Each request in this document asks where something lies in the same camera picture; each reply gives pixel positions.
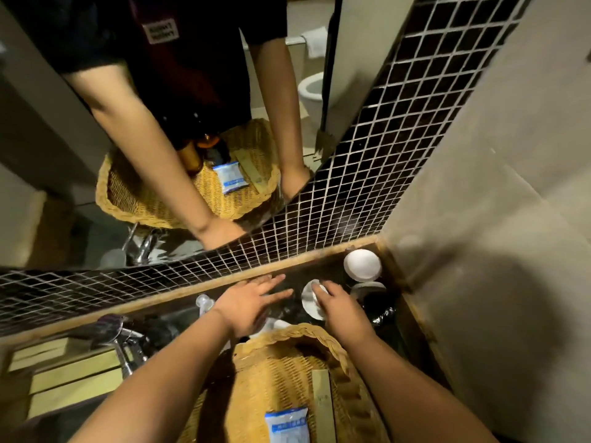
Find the chrome faucet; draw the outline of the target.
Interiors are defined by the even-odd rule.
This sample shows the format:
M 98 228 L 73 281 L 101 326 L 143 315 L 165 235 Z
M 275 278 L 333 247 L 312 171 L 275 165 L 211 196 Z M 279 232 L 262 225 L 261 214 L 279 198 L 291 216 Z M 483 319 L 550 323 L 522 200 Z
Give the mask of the chrome faucet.
M 148 353 L 143 344 L 147 337 L 135 330 L 133 320 L 123 315 L 106 314 L 94 325 L 93 347 L 112 347 L 125 380 L 148 360 Z

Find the person's right hand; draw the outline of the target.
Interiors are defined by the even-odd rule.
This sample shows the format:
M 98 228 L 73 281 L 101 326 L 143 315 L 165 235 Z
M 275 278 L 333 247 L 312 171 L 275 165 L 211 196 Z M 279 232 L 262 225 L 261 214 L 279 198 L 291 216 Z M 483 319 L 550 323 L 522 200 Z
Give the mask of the person's right hand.
M 347 351 L 377 339 L 373 327 L 358 301 L 336 283 L 335 298 L 320 304 L 330 333 Z

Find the blue and white packet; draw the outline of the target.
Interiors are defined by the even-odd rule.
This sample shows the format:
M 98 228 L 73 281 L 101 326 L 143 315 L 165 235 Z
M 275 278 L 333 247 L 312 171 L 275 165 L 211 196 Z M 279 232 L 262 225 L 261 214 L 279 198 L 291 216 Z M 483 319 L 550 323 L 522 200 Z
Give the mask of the blue and white packet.
M 306 406 L 265 413 L 270 443 L 310 443 L 307 413 Z

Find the person's left forearm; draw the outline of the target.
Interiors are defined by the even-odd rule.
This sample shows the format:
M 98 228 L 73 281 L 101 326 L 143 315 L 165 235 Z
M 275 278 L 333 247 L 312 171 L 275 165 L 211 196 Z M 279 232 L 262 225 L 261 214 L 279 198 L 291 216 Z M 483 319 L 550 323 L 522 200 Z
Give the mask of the person's left forearm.
M 69 443 L 175 443 L 232 329 L 205 313 L 110 394 Z

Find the woven wicker basket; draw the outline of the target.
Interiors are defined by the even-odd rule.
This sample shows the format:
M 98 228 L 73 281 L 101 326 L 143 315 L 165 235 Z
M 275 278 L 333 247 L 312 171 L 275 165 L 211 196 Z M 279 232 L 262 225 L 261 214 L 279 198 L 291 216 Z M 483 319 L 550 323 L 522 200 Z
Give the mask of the woven wicker basket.
M 310 443 L 327 441 L 313 373 L 327 371 L 336 443 L 390 443 L 368 388 L 337 340 L 319 326 L 263 333 L 220 355 L 177 443 L 270 443 L 268 412 L 307 409 Z

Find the person's right forearm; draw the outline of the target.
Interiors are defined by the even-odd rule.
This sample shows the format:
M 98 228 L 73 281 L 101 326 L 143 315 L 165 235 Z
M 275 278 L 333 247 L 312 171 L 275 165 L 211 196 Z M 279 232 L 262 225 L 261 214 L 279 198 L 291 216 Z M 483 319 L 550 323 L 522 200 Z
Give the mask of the person's right forearm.
M 375 335 L 347 347 L 395 443 L 499 443 L 448 390 Z

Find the person's left hand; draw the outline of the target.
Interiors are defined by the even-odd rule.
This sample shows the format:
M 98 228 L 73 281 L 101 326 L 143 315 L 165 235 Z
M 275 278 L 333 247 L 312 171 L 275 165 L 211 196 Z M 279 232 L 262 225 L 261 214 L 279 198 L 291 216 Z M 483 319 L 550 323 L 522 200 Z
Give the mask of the person's left hand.
M 235 285 L 228 288 L 215 302 L 211 312 L 216 311 L 224 319 L 232 338 L 240 339 L 257 333 L 268 316 L 269 308 L 292 296 L 293 290 L 263 293 L 263 277 L 252 281 L 250 292 L 238 292 Z

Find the flat beige paper packet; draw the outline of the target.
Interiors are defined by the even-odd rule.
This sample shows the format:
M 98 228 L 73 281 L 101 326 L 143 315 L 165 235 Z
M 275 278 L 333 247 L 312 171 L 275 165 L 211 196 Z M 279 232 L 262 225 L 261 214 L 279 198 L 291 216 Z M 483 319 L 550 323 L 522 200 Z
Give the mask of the flat beige paper packet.
M 312 370 L 317 443 L 337 443 L 329 371 Z

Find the wall mirror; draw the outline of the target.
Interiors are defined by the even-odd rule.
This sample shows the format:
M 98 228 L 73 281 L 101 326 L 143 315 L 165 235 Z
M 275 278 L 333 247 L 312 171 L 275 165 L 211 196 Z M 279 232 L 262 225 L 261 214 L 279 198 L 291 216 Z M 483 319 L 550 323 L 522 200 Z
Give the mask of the wall mirror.
M 417 0 L 0 0 L 0 266 L 144 269 L 282 212 Z

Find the white ceramic saucer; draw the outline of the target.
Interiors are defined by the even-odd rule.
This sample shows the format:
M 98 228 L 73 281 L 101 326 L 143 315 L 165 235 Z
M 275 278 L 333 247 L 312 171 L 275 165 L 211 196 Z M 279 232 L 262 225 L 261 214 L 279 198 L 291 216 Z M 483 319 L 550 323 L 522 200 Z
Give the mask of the white ceramic saucer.
M 387 292 L 387 288 L 380 282 L 361 282 L 356 283 L 351 287 L 350 295 L 357 301 L 362 302 L 365 297 L 372 294 L 383 294 Z

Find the black plastic wrapper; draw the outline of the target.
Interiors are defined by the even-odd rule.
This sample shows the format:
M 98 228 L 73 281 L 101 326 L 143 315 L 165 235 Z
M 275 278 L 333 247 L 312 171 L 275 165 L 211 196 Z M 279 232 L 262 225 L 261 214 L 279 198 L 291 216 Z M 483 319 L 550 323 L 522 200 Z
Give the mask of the black plastic wrapper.
M 396 309 L 392 306 L 386 308 L 383 312 L 371 319 L 374 329 L 380 329 L 384 326 L 394 325 L 396 320 Z

